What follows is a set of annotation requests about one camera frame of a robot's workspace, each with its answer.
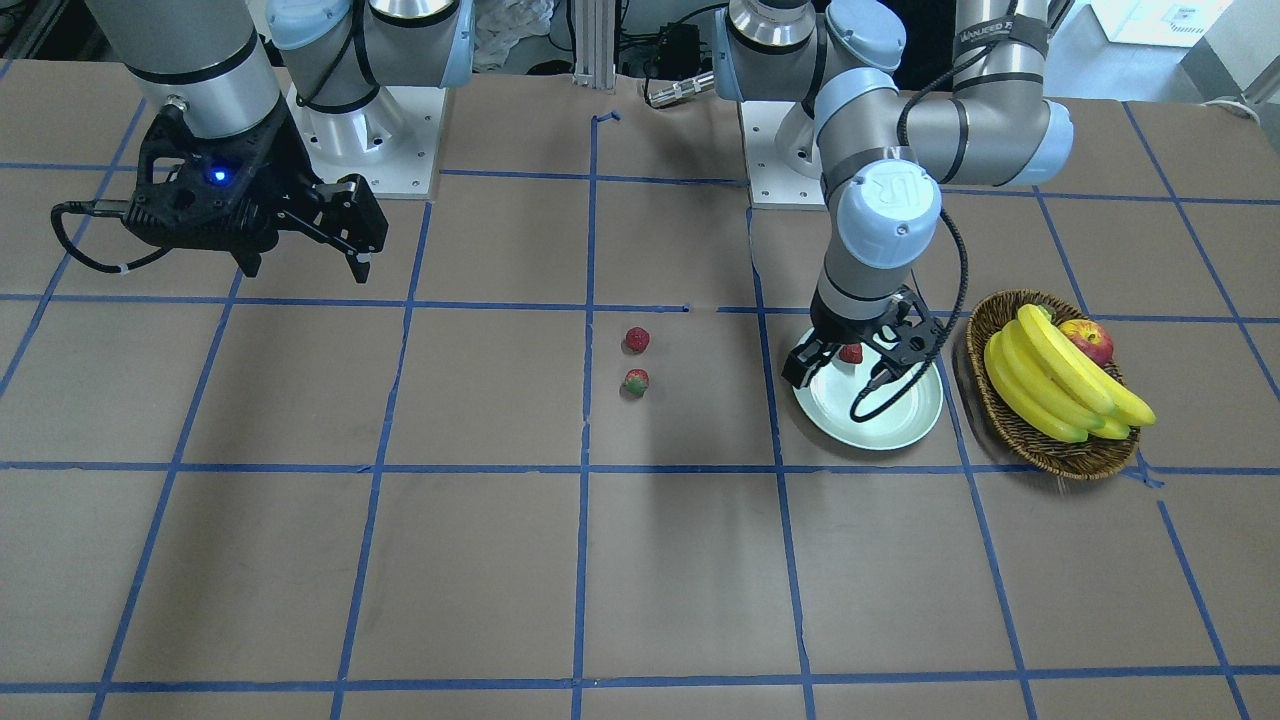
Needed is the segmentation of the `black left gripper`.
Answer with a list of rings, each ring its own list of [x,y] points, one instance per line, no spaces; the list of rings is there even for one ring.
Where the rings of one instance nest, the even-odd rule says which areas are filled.
[[[868,343],[876,348],[872,343],[873,334],[884,324],[879,318],[890,305],[892,295],[863,301],[833,286],[819,286],[810,306],[812,336],[799,341],[788,351],[781,372],[782,378],[795,389],[801,389],[812,383],[815,374],[831,363],[842,346]],[[905,372],[906,368],[901,363],[879,356],[870,369],[868,389],[876,391],[895,383]]]

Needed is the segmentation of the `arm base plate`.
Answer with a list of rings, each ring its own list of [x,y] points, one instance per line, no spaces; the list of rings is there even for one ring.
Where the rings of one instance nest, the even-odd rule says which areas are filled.
[[[384,87],[365,108],[325,114],[285,99],[314,172],[328,182],[360,174],[379,199],[429,200],[435,193],[448,88]]]
[[[828,211],[814,119],[799,102],[739,106],[753,210]]]

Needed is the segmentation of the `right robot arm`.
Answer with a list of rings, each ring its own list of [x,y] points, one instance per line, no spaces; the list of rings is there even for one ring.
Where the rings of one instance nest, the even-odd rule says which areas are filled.
[[[453,88],[474,68],[471,1],[91,1],[157,111],[122,201],[63,202],[58,242],[124,275],[170,251],[230,255],[255,277],[282,232],[334,249],[357,283],[388,222],[358,167],[402,142],[394,86]]]

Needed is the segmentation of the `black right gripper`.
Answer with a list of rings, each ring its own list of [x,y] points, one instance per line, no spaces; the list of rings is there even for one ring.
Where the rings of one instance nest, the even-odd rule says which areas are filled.
[[[278,233],[306,233],[337,250],[356,283],[369,282],[374,256],[383,251],[389,228],[372,186],[361,174],[321,183],[285,101],[276,101],[256,126],[224,138],[200,138],[183,110],[165,105],[145,133],[136,183],[148,161],[154,163],[154,181],[163,182],[187,158],[201,165],[234,163],[243,176],[237,184],[269,206]],[[232,251],[247,278],[259,275],[264,254],[259,247]]]

